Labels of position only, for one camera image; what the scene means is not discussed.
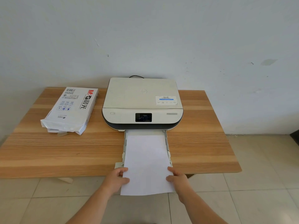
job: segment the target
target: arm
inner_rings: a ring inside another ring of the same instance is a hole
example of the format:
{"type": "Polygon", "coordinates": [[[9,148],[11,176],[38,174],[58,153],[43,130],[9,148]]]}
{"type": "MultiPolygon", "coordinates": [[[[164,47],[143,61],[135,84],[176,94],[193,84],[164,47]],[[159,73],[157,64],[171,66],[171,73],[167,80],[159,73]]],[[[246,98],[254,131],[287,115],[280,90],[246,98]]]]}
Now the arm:
{"type": "Polygon", "coordinates": [[[66,224],[99,224],[103,218],[109,198],[123,184],[129,183],[129,178],[121,178],[128,168],[116,168],[106,176],[102,185],[81,207],[81,209],[66,224]]]}
{"type": "Polygon", "coordinates": [[[194,192],[186,175],[172,167],[168,167],[168,170],[173,175],[168,176],[166,180],[173,183],[178,198],[185,205],[192,224],[227,224],[194,192]]]}

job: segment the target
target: paper tray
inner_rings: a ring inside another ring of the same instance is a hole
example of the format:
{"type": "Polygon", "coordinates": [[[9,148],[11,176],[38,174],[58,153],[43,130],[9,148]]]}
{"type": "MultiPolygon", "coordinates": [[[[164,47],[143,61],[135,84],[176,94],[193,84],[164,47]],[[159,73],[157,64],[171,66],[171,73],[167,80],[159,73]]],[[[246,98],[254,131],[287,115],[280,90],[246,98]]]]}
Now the paper tray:
{"type": "Polygon", "coordinates": [[[165,136],[165,143],[166,143],[167,153],[168,153],[168,158],[169,158],[169,163],[170,163],[170,166],[172,167],[166,130],[162,130],[162,131],[160,131],[160,130],[126,130],[125,131],[125,137],[124,137],[125,140],[124,140],[124,143],[123,143],[123,155],[122,155],[123,161],[115,163],[114,168],[119,168],[119,167],[124,166],[125,157],[126,157],[127,138],[128,138],[129,135],[164,135],[165,136]]]}

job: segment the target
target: printer display screen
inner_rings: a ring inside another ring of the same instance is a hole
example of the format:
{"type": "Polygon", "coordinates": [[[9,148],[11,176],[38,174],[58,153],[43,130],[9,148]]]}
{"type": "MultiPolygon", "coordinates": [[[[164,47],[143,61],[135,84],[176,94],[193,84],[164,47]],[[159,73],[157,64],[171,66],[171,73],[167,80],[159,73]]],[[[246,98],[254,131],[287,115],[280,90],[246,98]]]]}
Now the printer display screen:
{"type": "Polygon", "coordinates": [[[151,122],[152,114],[151,113],[136,113],[135,122],[151,122]]]}

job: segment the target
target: floor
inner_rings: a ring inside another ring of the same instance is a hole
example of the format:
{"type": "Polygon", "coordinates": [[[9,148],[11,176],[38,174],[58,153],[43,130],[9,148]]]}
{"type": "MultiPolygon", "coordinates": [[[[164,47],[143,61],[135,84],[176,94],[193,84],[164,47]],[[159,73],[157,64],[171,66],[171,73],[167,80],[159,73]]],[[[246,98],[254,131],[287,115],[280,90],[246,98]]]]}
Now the floor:
{"type": "MultiPolygon", "coordinates": [[[[193,189],[229,224],[299,223],[299,147],[288,135],[229,135],[241,173],[198,174],[193,189]]],[[[0,223],[65,223],[103,177],[0,180],[0,223]]],[[[176,193],[115,195],[102,223],[191,223],[176,193]]]]}

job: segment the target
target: person's right arm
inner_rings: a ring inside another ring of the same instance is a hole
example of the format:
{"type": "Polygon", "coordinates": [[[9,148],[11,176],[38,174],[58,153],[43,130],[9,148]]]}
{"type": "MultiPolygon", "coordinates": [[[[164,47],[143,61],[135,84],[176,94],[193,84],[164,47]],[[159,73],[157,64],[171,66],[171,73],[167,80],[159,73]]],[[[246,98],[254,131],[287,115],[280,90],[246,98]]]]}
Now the person's right arm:
{"type": "Polygon", "coordinates": [[[173,175],[168,176],[166,180],[173,183],[178,198],[185,205],[192,224],[227,224],[194,192],[186,175],[172,167],[168,167],[168,170],[173,175]]]}

